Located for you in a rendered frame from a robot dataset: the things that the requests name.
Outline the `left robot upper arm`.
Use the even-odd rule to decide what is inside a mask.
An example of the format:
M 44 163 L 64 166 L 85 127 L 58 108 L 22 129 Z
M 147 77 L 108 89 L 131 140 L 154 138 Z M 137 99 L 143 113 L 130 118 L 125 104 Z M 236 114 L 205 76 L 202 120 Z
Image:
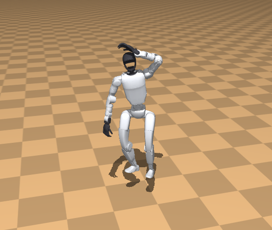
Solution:
M 153 76 L 154 72 L 159 68 L 159 66 L 163 63 L 163 59 L 161 56 L 155 56 L 154 63 L 152 63 L 148 68 L 143 70 L 143 74 L 146 79 L 149 79 Z

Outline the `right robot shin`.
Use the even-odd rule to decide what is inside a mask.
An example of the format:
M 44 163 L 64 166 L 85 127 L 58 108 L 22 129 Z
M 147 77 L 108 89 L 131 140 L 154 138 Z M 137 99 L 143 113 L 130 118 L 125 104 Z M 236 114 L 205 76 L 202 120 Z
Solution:
M 126 151 L 122 148 L 122 152 L 124 154 L 124 156 L 126 157 L 126 159 L 129 161 L 129 163 L 135 167 L 137 167 L 137 163 L 135 160 L 135 153 L 134 153 L 134 149 L 131 148 L 130 151 Z

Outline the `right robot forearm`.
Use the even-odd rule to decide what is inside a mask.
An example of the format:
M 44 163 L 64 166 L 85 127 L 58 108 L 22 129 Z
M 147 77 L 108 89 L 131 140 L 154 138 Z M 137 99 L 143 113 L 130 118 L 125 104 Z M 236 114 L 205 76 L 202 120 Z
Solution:
M 109 117 L 111 118 L 112 108 L 113 108 L 113 104 L 110 103 L 110 96 L 108 96 L 106 100 L 106 112 L 105 112 L 104 121 L 108 122 L 108 118 Z

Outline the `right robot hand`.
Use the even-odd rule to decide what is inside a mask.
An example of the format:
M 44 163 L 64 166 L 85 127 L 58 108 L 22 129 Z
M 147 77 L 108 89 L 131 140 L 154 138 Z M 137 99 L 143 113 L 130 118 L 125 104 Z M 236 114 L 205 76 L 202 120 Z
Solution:
M 103 126 L 103 133 L 106 135 L 106 136 L 108 136 L 108 137 L 111 137 L 110 136 L 110 134 L 109 134 L 109 131 L 110 131 L 110 133 L 111 134 L 113 134 L 112 132 L 111 132 L 111 130 L 110 130 L 110 123 L 111 123 L 111 118 L 109 117 L 108 118 L 108 122 L 106 122 L 106 121 L 104 121 L 104 126 Z

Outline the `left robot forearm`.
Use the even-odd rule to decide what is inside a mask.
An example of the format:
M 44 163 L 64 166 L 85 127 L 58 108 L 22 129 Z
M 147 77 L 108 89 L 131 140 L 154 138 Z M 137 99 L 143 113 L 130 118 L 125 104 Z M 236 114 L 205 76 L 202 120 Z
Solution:
M 148 52 L 140 51 L 140 50 L 138 51 L 140 52 L 139 55 L 134 54 L 136 58 L 143 58 L 143 59 L 153 61 L 155 56 L 159 56 L 158 54 L 155 54 L 155 53 L 148 53 Z

